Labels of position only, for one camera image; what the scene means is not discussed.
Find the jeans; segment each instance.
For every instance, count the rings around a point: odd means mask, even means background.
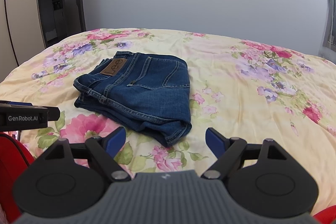
[[[124,63],[117,72],[101,73],[118,60]],[[75,107],[101,113],[165,147],[191,130],[188,67],[175,56],[117,52],[73,85],[81,93]]]

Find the folded jeans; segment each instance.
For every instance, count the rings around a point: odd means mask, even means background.
[[[188,67],[178,57],[117,52],[73,85],[81,93],[75,107],[101,113],[165,147],[191,130]]]

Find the wardrobe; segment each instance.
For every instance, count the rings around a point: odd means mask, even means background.
[[[43,51],[38,0],[0,0],[0,81]]]

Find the bed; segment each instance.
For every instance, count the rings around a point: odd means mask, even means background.
[[[116,161],[130,174],[206,170],[216,158],[206,146],[213,127],[250,143],[273,138],[317,181],[315,214],[336,204],[336,65],[316,56],[248,40],[175,30],[97,29],[66,38],[18,68],[0,84],[0,98],[57,106],[48,128],[23,131],[38,157],[60,136],[71,143],[106,136],[119,125],[74,107],[73,81],[117,51],[175,55],[190,76],[192,129],[171,148],[126,129]],[[87,165],[85,160],[78,164]]]

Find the belt loop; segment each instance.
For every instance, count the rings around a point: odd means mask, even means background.
[[[101,104],[103,104],[103,103],[105,103],[105,100],[106,100],[107,98],[104,96],[104,95],[102,95],[102,96],[100,96],[100,98],[99,98],[99,102],[101,103]]]

